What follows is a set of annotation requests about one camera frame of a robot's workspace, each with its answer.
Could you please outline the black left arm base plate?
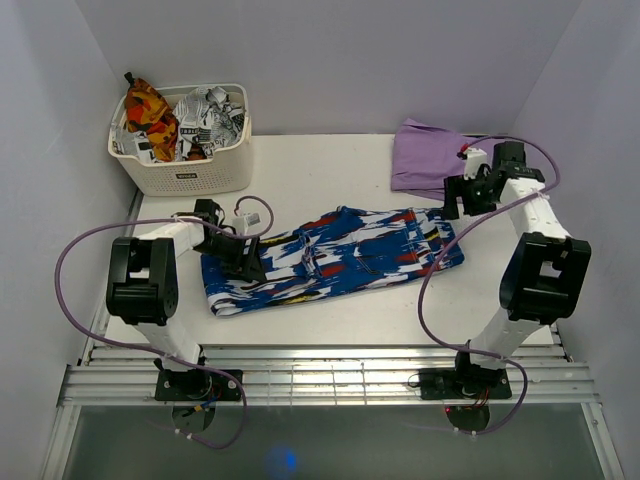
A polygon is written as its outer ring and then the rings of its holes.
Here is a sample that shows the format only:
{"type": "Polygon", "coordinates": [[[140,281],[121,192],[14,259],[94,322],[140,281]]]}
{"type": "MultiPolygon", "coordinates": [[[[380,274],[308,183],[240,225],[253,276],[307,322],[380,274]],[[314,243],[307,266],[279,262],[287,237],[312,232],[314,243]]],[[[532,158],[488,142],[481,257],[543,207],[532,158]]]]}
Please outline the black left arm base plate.
{"type": "Polygon", "coordinates": [[[200,402],[208,400],[239,401],[237,386],[242,380],[242,370],[225,370],[230,379],[219,373],[191,369],[174,372],[160,371],[157,377],[154,399],[164,402],[200,402]]]}

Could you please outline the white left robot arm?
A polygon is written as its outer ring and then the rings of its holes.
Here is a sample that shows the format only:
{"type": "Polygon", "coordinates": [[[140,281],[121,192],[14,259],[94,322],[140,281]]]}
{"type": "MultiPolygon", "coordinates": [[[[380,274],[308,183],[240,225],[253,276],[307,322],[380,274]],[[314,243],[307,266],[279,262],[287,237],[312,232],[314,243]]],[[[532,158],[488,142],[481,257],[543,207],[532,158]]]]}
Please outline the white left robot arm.
{"type": "Polygon", "coordinates": [[[195,251],[218,261],[215,270],[225,280],[256,283],[265,280],[259,240],[249,234],[258,225],[256,213],[236,212],[225,221],[223,209],[210,199],[198,199],[190,212],[174,214],[170,222],[136,237],[119,237],[111,247],[106,306],[109,313],[141,333],[158,351],[155,398],[158,401],[238,401],[239,370],[226,374],[203,369],[203,347],[177,318],[177,263],[195,251]]]}

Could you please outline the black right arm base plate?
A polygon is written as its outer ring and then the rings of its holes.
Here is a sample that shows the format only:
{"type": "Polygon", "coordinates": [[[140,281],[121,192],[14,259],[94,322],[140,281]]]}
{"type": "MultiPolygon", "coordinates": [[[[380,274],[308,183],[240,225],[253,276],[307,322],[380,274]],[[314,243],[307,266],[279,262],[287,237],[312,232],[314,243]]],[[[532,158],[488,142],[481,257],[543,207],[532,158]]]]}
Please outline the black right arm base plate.
{"type": "Polygon", "coordinates": [[[505,400],[512,397],[504,369],[463,374],[453,368],[423,368],[409,378],[408,386],[417,388],[422,400],[505,400]]]}

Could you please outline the blue white red patterned trousers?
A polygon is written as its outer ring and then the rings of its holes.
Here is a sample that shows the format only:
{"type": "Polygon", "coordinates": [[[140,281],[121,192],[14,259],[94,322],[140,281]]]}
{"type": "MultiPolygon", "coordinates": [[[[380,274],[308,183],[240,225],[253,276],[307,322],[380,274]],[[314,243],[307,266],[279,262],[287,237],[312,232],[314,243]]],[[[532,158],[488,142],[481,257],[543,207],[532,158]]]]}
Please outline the blue white red patterned trousers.
{"type": "Polygon", "coordinates": [[[465,256],[438,209],[368,211],[341,206],[296,229],[265,238],[257,252],[263,282],[231,280],[221,262],[202,256],[211,312],[232,316],[400,285],[447,270],[465,256]]]}

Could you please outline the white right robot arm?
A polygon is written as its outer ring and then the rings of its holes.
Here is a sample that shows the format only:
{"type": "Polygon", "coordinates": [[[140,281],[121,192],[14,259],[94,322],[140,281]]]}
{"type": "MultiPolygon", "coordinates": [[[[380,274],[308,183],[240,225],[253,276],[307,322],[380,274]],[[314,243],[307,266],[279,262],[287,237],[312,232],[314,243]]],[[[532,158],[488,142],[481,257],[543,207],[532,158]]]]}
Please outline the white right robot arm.
{"type": "Polygon", "coordinates": [[[500,281],[499,309],[457,353],[451,382],[464,397],[508,398],[507,359],[532,334],[573,314],[591,247],[557,219],[542,172],[526,163],[523,142],[497,143],[491,154],[464,145],[457,155],[464,171],[444,181],[445,218],[506,207],[519,240],[500,281]]]}

